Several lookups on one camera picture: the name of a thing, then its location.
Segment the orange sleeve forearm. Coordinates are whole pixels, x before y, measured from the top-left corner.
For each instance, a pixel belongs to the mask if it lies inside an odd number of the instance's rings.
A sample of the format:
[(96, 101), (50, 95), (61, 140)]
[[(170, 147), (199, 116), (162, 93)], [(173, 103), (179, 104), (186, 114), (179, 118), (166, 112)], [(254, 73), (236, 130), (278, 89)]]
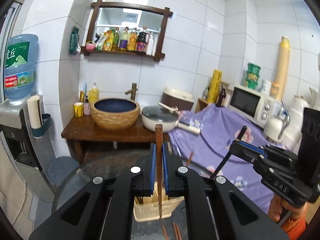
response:
[(303, 211), (292, 213), (281, 228), (288, 234), (290, 240), (296, 240), (306, 229), (306, 213), (308, 204)]

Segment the person right hand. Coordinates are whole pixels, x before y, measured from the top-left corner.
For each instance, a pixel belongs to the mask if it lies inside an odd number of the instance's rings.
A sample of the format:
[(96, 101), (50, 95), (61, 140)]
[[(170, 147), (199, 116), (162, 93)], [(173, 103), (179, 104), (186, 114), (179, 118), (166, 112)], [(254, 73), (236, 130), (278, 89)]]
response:
[(287, 211), (291, 212), (290, 218), (292, 220), (297, 220), (304, 215), (307, 209), (308, 202), (306, 202), (302, 207), (296, 208), (275, 193), (271, 199), (267, 214), (272, 220), (279, 222), (281, 214)]

